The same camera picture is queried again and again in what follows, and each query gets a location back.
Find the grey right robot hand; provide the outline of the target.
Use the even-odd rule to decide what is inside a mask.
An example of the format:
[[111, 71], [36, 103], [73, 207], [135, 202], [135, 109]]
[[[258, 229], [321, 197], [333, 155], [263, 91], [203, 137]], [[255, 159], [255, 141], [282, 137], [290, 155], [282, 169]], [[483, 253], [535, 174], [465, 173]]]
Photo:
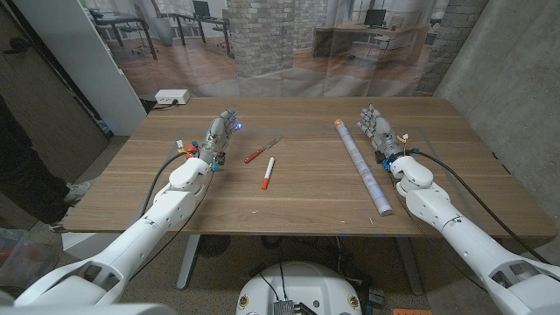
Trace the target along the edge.
[[381, 112], [370, 103], [360, 113], [357, 126], [370, 139], [377, 164], [390, 165], [404, 155], [404, 148]]

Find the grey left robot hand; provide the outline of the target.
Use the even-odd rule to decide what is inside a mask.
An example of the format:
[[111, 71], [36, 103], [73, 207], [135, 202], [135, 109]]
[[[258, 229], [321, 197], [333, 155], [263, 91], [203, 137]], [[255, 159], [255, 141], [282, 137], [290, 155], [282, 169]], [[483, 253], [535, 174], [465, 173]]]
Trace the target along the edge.
[[222, 112], [213, 119], [204, 141], [199, 147], [199, 158], [217, 170], [225, 163], [226, 148], [231, 136], [240, 128], [234, 108]]

